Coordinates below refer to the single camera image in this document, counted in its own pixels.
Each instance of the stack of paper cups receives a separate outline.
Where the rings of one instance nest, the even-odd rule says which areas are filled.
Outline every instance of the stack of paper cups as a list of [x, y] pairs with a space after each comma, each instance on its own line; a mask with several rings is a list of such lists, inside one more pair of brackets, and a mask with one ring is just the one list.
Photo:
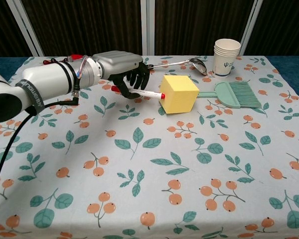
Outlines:
[[233, 66], [236, 56], [240, 51], [240, 43], [233, 39], [219, 39], [214, 46], [213, 76], [226, 78]]

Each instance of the foam block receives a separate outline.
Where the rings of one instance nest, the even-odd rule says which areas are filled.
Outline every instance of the foam block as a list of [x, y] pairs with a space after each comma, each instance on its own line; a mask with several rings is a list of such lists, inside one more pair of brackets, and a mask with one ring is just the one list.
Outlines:
[[167, 114], [186, 113], [193, 108], [199, 89], [188, 76], [165, 75], [160, 85], [165, 99], [159, 102]]

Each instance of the spoon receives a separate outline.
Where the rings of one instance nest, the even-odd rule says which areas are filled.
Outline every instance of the spoon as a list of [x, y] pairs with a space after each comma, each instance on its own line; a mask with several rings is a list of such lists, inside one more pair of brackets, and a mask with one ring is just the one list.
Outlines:
[[202, 62], [200, 59], [198, 58], [190, 58], [189, 60], [186, 61], [180, 61], [180, 62], [175, 62], [175, 63], [168, 63], [168, 64], [160, 64], [160, 65], [146, 65], [147, 68], [149, 69], [153, 69], [156, 67], [163, 67], [163, 66], [173, 66], [173, 65], [180, 65], [180, 64], [184, 64], [184, 63], [192, 63], [193, 66], [204, 76], [207, 75], [207, 68], [204, 64], [204, 62]]

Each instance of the tablecloth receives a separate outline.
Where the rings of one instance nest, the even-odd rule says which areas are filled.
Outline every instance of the tablecloth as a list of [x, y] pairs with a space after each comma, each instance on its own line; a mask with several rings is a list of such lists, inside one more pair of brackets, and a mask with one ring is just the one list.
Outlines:
[[[166, 74], [213, 90], [213, 57], [196, 57], [207, 77], [190, 65], [155, 68], [147, 90]], [[11, 84], [44, 59], [25, 61]], [[101, 80], [78, 107], [32, 118], [0, 175], [0, 238], [299, 238], [299, 97], [264, 56], [237, 57], [225, 81], [248, 82], [262, 107], [197, 99], [167, 115], [158, 100], [127, 100]], [[26, 115], [0, 124], [0, 158]]]

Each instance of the dark curtain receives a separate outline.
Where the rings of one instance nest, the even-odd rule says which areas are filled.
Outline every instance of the dark curtain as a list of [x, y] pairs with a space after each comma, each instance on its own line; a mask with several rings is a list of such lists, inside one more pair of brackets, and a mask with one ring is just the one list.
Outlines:
[[5, 0], [0, 0], [0, 57], [32, 56]]
[[264, 0], [245, 55], [299, 55], [299, 0]]
[[156, 55], [213, 55], [220, 38], [241, 41], [253, 0], [156, 0]]
[[142, 54], [139, 0], [22, 0], [46, 56]]

